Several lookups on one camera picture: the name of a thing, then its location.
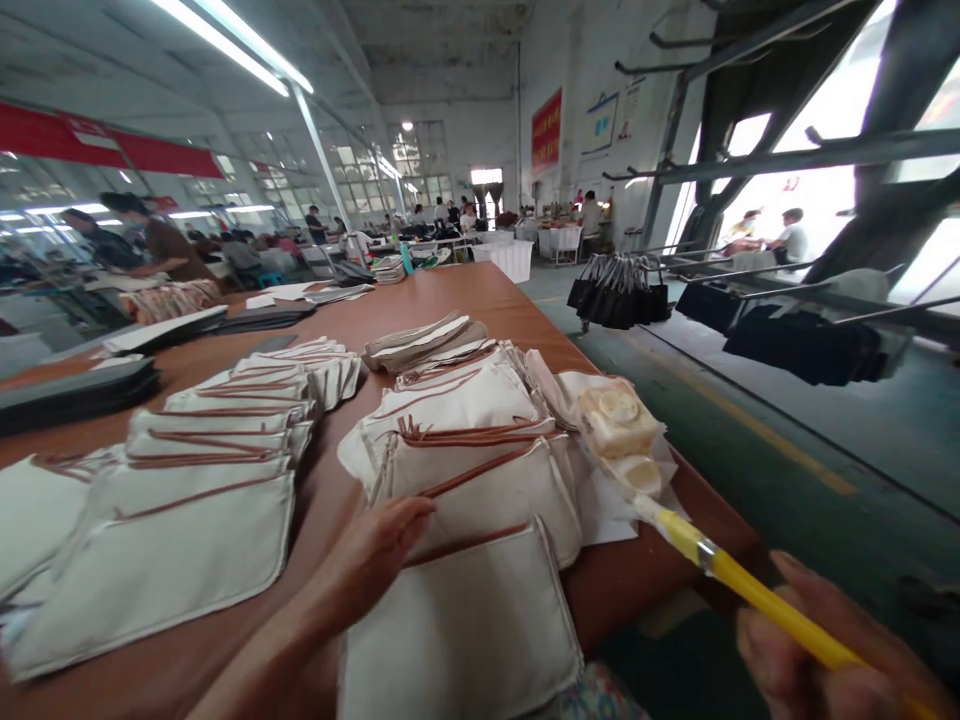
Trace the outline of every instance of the ceiling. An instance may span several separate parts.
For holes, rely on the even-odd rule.
[[[534,4],[227,2],[323,101],[344,109],[510,97],[517,45]],[[291,101],[150,0],[5,0],[0,95],[117,122],[295,112]]]

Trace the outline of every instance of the yellow brush handle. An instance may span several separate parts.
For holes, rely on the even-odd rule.
[[[868,666],[861,657],[767,588],[723,550],[717,550],[713,558],[712,572],[717,580],[770,618],[828,670],[836,670],[841,665],[851,663]],[[917,700],[905,698],[904,702],[911,718],[938,720],[936,713]]]

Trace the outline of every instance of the blue stool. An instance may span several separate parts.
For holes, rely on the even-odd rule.
[[[265,287],[285,285],[286,283],[287,279],[283,277],[283,273],[263,273],[257,278],[257,285],[260,286],[261,290]]]

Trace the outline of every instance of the green floor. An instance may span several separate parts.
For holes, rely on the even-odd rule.
[[[910,575],[957,585],[960,528],[643,329],[591,326],[584,334],[566,306],[578,272],[535,264],[520,287],[598,368],[635,384],[673,445],[770,548],[830,578],[954,680],[960,628],[908,613],[896,583]],[[918,395],[925,402],[937,392],[927,390]],[[766,716],[736,660],[732,629],[719,617],[697,615],[656,643],[625,631],[604,656],[657,720]]]

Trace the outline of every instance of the hand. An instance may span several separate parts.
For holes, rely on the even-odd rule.
[[[941,720],[958,717],[949,695],[906,643],[791,556],[774,552],[771,558],[788,583],[777,593],[872,666],[829,672],[757,610],[742,609],[737,648],[775,720],[899,720],[907,717],[904,696]]]
[[[308,622],[337,635],[370,612],[434,510],[428,498],[397,498],[357,517],[296,599]]]

